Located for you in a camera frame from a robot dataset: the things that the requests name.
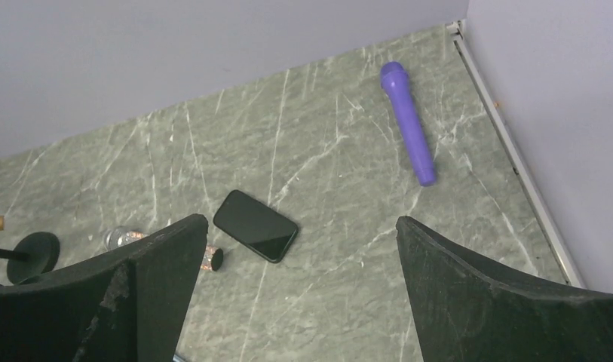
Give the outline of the black smartphone dark case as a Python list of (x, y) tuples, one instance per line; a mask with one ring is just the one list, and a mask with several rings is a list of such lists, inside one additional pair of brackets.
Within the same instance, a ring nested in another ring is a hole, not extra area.
[(279, 263), (285, 257), (299, 233), (291, 219), (240, 190), (227, 195), (213, 223), (271, 263)]

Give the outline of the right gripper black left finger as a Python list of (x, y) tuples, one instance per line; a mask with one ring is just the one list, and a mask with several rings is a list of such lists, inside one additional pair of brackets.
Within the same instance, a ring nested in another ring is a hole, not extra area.
[(0, 286), (0, 361), (169, 361), (207, 246), (192, 214), (85, 261)]

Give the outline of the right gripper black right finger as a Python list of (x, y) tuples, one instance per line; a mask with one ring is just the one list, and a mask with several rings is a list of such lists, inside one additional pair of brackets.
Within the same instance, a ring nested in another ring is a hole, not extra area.
[(613, 294), (538, 278), (409, 216), (397, 246), (426, 361), (613, 361)]

